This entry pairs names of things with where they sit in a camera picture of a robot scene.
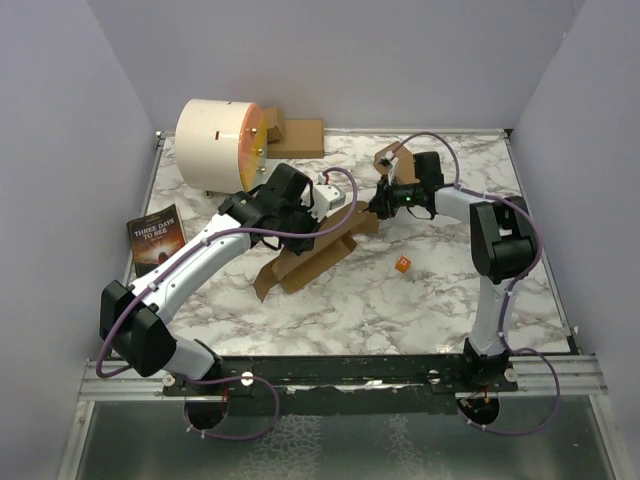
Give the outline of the small cardboard box at back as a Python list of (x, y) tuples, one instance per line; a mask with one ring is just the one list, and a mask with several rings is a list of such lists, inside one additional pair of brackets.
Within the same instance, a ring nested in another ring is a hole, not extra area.
[(284, 117), (278, 106), (263, 110), (263, 118), (267, 132), (267, 142), (278, 142), (284, 138)]

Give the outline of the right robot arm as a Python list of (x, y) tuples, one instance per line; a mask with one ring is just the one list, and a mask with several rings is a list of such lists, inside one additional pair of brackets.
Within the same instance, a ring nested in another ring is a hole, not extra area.
[(535, 267), (541, 250), (526, 202), (519, 196), (482, 196), (447, 184), (436, 152), (412, 156), (415, 181), (400, 179), (400, 161), (388, 150), (377, 157), (381, 179), (368, 210), (380, 220), (405, 208), (422, 207), (436, 216), (469, 226), (472, 263), (480, 276), (474, 325), (465, 340), (459, 378), (469, 390), (481, 391), (508, 368), (508, 329), (512, 297)]

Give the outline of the large flat cardboard box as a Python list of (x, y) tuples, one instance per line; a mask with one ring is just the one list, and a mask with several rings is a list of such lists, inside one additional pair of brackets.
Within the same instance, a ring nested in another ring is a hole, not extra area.
[(322, 119), (285, 119), (283, 137), (267, 148), (270, 159), (318, 159), (324, 157)]

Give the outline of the round white drawer cabinet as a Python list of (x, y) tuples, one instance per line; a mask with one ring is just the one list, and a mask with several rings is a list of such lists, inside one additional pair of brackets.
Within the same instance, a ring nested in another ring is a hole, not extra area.
[(192, 99), (175, 131), (175, 160), (190, 187), (214, 193), (249, 191), (261, 183), (267, 151), (256, 103)]

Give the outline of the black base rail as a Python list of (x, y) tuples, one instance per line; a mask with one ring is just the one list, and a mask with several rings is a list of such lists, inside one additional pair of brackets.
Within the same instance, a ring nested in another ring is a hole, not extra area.
[(225, 400), (233, 414), (453, 414), (457, 395), (512, 393), (524, 377), (511, 357), (491, 372), (466, 372), (462, 354), (228, 356), (213, 369), (213, 385), (177, 378), (163, 393), (189, 403)]

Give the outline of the folded brown cardboard box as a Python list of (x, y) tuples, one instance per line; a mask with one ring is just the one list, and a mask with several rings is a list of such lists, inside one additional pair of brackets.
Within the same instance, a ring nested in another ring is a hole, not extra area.
[(388, 150), (393, 150), (400, 159), (400, 175), (404, 181), (403, 185), (417, 183), (418, 179), (415, 176), (413, 154), (405, 146), (401, 146), (398, 141), (391, 143), (374, 155), (373, 166), (375, 170), (384, 176), (383, 169), (378, 165), (378, 160), (381, 155)]

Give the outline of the dark book three days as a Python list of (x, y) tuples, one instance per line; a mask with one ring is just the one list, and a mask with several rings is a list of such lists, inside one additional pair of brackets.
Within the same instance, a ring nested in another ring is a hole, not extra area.
[(159, 267), (186, 244), (175, 204), (129, 221), (127, 229), (137, 277)]

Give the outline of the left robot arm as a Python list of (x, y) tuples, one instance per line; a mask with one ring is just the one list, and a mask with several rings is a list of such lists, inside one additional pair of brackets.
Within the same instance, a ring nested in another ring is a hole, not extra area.
[(174, 316), (222, 267), (266, 237), (296, 254), (311, 250), (321, 222), (343, 201), (341, 191), (286, 164), (265, 183), (227, 196), (202, 231), (168, 260), (129, 285), (114, 280), (103, 289), (101, 352), (115, 351), (142, 377), (165, 370), (186, 377), (199, 394), (214, 392), (221, 380), (218, 355), (173, 334)]

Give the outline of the small orange cube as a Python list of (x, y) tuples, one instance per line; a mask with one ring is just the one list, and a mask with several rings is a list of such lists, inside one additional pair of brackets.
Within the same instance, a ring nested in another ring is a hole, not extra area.
[(405, 256), (400, 256), (395, 263), (395, 268), (401, 273), (406, 273), (410, 266), (411, 261)]

